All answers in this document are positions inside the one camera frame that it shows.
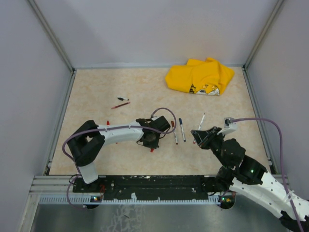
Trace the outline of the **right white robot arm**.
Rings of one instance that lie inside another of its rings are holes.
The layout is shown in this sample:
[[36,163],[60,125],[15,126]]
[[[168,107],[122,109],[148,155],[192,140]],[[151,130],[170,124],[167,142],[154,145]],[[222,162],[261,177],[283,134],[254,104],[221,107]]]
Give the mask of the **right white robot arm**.
[[197,145],[210,150],[222,164],[216,175],[221,191],[239,193],[279,219],[293,232],[309,230],[309,202],[284,187],[261,163],[246,155],[236,139],[225,139],[221,128],[191,130]]

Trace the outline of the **white pen red tip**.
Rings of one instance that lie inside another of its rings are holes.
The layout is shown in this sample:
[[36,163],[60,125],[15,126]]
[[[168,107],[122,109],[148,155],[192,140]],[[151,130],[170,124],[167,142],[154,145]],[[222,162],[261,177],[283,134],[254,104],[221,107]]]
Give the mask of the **white pen red tip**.
[[204,121],[204,119],[205,119],[205,115],[206,115],[206,112],[204,112],[204,114],[203,114],[203,116],[202,116],[202,119],[201,119],[201,122],[200,122],[200,124],[199,124],[199,126],[198,126],[198,131],[199,130],[201,130],[201,128],[202,128],[202,124],[203,124],[203,121]]

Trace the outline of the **white pen blue markings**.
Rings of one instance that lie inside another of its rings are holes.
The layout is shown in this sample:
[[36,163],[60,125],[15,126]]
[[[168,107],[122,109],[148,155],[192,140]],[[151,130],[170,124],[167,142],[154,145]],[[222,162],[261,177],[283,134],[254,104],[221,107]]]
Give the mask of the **white pen blue markings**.
[[176,143],[176,145],[178,145],[179,143],[178,143],[178,138],[177,138],[177,134],[176,134],[176,126],[173,127],[173,135],[174,135],[175,143]]

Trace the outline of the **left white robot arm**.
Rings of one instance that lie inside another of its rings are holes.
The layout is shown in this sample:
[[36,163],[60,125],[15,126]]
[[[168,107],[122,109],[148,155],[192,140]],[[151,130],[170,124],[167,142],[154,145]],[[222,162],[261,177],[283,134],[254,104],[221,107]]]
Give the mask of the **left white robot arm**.
[[171,125],[164,116],[137,119],[116,126],[85,122],[66,142],[75,165],[83,179],[83,186],[91,192],[98,190],[100,179],[94,165],[99,151],[108,145],[134,141],[149,149],[159,148],[159,140],[169,132]]

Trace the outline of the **dark red pen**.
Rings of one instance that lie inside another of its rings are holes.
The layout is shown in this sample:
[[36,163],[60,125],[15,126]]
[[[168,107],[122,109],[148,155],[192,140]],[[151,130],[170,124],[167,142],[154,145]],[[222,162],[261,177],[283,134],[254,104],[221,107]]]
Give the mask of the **dark red pen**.
[[123,107],[123,106],[125,106],[125,105],[130,104],[130,103],[131,103],[131,102],[125,102],[125,103],[123,103],[123,104],[120,104],[120,105],[114,106],[114,107],[112,107],[111,109],[117,109],[117,108],[119,108],[119,107]]

